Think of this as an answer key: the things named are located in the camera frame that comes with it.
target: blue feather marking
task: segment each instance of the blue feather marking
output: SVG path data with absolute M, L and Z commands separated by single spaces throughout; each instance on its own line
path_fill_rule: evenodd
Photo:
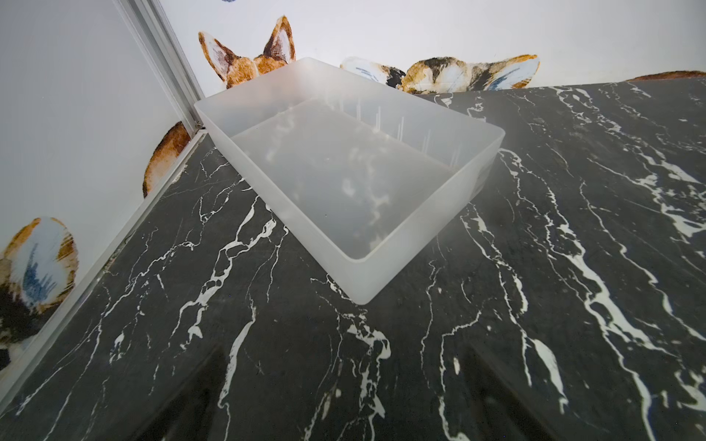
M 53 282 L 50 276 L 45 275 L 41 280 L 38 279 L 37 267 L 39 267 L 39 263 L 35 262 L 36 250 L 37 244 L 32 248 L 30 261 L 27 263 L 25 276 L 22 281 L 22 288 L 25 294 L 27 294 L 27 297 L 32 299 L 32 305 L 47 300 L 49 292 L 56 288 L 56 282 Z
M 363 69 L 363 68 L 360 68 L 360 67 L 356 67 L 356 70 L 359 71 L 360 73 L 362 73 L 364 76 L 366 76 L 366 77 L 368 77 L 369 79 L 371 79 L 372 81 L 377 81 L 377 78 L 375 78 L 375 77 L 373 76 L 373 74 L 370 73 L 370 72 L 368 72 L 366 69 Z
M 515 69 L 511 70 L 510 72 L 507 72 L 505 75 L 501 76 L 497 80 L 490 83 L 490 85 L 487 87 L 486 90 L 497 90 L 500 83 L 502 83 L 504 80 L 507 80 L 508 76 L 510 76 L 511 73 L 517 72 L 519 70 L 520 70 L 520 68 L 515 68 Z

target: animal ear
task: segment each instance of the animal ear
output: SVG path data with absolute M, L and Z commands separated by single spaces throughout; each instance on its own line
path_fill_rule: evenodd
M 491 63 L 488 72 L 490 78 L 485 83 L 485 90 L 520 89 L 531 81 L 539 68 L 537 55 L 520 55 L 505 61 Z
M 61 303 L 73 288 L 78 251 L 66 226 L 53 217 L 38 217 L 24 226 L 3 257 L 10 261 L 9 286 L 14 300 L 22 301 L 30 311 L 45 312 Z
M 181 121 L 174 124 L 164 135 L 145 168 L 145 178 L 142 181 L 143 197 L 146 198 L 147 194 L 167 175 L 189 141 L 191 136 Z
M 203 55 L 205 55 L 213 70 L 216 71 L 221 80 L 226 81 L 228 69 L 238 56 L 206 32 L 198 33 L 198 42 L 201 43 Z
M 272 35 L 270 36 L 270 41 L 265 45 L 263 55 L 285 63 L 297 59 L 294 54 L 292 28 L 289 26 L 287 17 L 281 16 L 280 19 L 277 20 L 275 29 L 273 29 Z
M 356 73 L 377 83 L 397 87 L 405 73 L 398 68 L 383 66 L 374 61 L 350 56 L 341 62 L 341 69 Z

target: marble countertop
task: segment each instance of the marble countertop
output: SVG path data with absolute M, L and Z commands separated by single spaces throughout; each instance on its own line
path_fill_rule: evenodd
M 0 439 L 98 439 L 218 346 L 213 440 L 466 440 L 473 341 L 602 439 L 706 439 L 706 82 L 426 98 L 507 134 L 485 189 L 372 302 L 207 140 Z

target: plastic storage container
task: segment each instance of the plastic storage container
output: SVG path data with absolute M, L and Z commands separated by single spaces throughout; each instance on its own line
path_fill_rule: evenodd
M 505 135 L 313 59 L 196 110 L 223 156 L 359 304 L 478 193 Z

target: painted animal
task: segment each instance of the painted animal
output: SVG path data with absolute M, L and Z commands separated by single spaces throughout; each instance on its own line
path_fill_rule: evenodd
M 466 63 L 451 56 L 418 61 L 407 69 L 384 66 L 357 57 L 341 68 L 407 93 L 518 89 L 527 86 L 539 68 L 537 55 L 520 55 L 495 63 Z
M 145 169 L 145 179 L 142 181 L 142 195 L 145 198 L 167 174 L 189 141 L 191 136 L 181 121 L 164 135 Z
M 672 71 L 672 72 L 662 72 L 653 73 L 652 75 L 643 75 L 637 78 L 633 78 L 628 81 L 641 81 L 641 80 L 672 80 L 674 78 L 703 78 L 706 77 L 706 72 L 702 71 Z
M 269 41 L 265 45 L 262 55 L 254 60 L 244 56 L 237 56 L 217 39 L 206 32 L 198 33 L 198 41 L 206 60 L 216 74 L 226 85 L 231 88 L 247 80 L 252 80 L 258 75 L 274 71 L 285 64 L 296 60 L 294 53 L 294 40 L 292 28 L 287 17 L 282 16 L 277 20 Z
M 38 217 L 0 256 L 0 369 L 12 344 L 37 334 L 73 289 L 78 251 L 66 226 Z

